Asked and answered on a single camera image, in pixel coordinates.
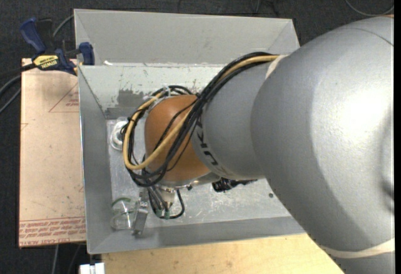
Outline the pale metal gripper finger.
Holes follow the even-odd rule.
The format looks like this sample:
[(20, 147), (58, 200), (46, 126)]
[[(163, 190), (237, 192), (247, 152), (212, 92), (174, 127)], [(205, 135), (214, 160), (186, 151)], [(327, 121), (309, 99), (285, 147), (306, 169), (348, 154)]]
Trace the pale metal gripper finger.
[(132, 225), (132, 231), (134, 235), (140, 235), (143, 233), (145, 223), (148, 216), (148, 203), (140, 202), (135, 212), (135, 219)]

